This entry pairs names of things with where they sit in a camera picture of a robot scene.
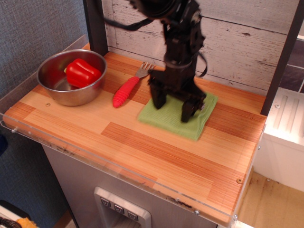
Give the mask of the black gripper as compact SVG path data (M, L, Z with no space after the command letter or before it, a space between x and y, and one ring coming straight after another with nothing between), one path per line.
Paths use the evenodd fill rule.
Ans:
M197 107L204 106L206 94L194 83L196 64L183 66L166 65L164 71L153 70L149 85L152 100L156 109L166 103L166 95L182 100L181 121L187 123L194 115Z

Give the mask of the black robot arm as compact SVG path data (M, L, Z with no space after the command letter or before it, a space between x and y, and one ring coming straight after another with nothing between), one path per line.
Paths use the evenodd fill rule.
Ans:
M130 4L150 20L160 20L166 44L165 70L154 70L149 85L157 109L171 95L183 101L181 121L186 123L204 107L206 94L194 83L197 59L205 40L199 4L194 0L132 0Z

